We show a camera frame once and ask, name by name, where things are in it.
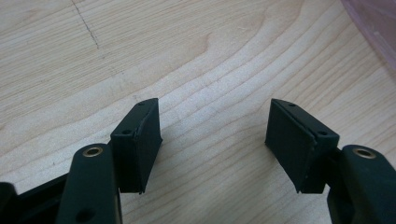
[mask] wood grain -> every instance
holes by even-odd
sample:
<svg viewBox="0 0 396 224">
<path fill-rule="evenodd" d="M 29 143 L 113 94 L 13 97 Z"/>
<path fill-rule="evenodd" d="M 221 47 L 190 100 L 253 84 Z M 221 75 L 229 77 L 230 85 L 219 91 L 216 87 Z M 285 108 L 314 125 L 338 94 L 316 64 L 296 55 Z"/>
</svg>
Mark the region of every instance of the wood grain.
<svg viewBox="0 0 396 224">
<path fill-rule="evenodd" d="M 24 192 L 160 98 L 124 223 L 331 223 L 264 145 L 271 98 L 396 165 L 396 72 L 336 0 L 0 1 L 0 180 Z"/>
</svg>

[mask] pink translucent plastic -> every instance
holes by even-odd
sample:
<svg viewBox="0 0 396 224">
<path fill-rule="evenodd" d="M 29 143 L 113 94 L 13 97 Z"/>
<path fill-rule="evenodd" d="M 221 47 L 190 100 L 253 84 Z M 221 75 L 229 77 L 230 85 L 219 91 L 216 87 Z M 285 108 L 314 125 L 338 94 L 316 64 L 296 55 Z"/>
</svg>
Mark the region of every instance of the pink translucent plastic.
<svg viewBox="0 0 396 224">
<path fill-rule="evenodd" d="M 341 0 L 363 35 L 396 70 L 396 0 Z"/>
</svg>

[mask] light wood tabletop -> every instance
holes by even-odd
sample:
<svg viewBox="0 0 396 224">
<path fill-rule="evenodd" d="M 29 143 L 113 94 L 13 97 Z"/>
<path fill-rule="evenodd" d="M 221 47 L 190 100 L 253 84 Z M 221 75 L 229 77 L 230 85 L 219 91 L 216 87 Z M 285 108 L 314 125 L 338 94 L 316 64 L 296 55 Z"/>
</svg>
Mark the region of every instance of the light wood tabletop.
<svg viewBox="0 0 396 224">
<path fill-rule="evenodd" d="M 1 0 L 0 181 L 25 192 L 158 97 L 163 144 L 124 223 L 331 223 L 265 146 L 271 98 L 396 166 L 396 72 L 339 0 Z"/>
</svg>

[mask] screw hole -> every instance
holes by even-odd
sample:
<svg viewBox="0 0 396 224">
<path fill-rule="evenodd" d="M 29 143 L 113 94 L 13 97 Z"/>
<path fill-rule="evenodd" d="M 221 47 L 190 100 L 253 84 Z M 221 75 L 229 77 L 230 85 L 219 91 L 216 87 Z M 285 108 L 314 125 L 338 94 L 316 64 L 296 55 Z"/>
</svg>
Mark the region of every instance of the screw hole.
<svg viewBox="0 0 396 224">
<path fill-rule="evenodd" d="M 76 215 L 76 222 L 88 222 L 95 216 L 95 211 L 92 209 L 82 209 Z"/>
<path fill-rule="evenodd" d="M 103 152 L 103 149 L 101 147 L 90 147 L 86 149 L 82 155 L 85 157 L 94 157 Z"/>
<path fill-rule="evenodd" d="M 129 133 L 132 133 L 132 131 L 131 130 L 124 130 L 124 131 L 122 131 L 122 133 L 123 134 L 129 134 Z"/>
<path fill-rule="evenodd" d="M 319 131 L 318 134 L 320 134 L 320 135 L 327 135 L 327 133 L 326 133 L 326 132 L 323 132 L 323 131 Z"/>
<path fill-rule="evenodd" d="M 356 155 L 358 155 L 362 158 L 365 158 L 365 159 L 374 159 L 376 157 L 376 155 L 373 152 L 371 152 L 367 149 L 364 149 L 364 148 L 354 148 L 353 152 Z"/>
</svg>

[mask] metal ring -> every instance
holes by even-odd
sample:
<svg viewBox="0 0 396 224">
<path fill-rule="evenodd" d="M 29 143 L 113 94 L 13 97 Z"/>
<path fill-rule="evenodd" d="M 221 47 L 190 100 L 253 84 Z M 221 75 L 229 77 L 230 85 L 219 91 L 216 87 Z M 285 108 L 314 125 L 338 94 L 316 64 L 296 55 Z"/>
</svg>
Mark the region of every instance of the metal ring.
<svg viewBox="0 0 396 224">
<path fill-rule="evenodd" d="M 85 157 L 95 157 L 103 152 L 103 149 L 101 147 L 90 147 L 85 149 L 85 151 L 82 153 L 83 156 Z"/>
<path fill-rule="evenodd" d="M 364 159 L 374 159 L 376 157 L 376 155 L 373 152 L 371 152 L 365 148 L 356 147 L 356 148 L 353 148 L 352 151 L 356 155 L 363 157 Z"/>
</svg>

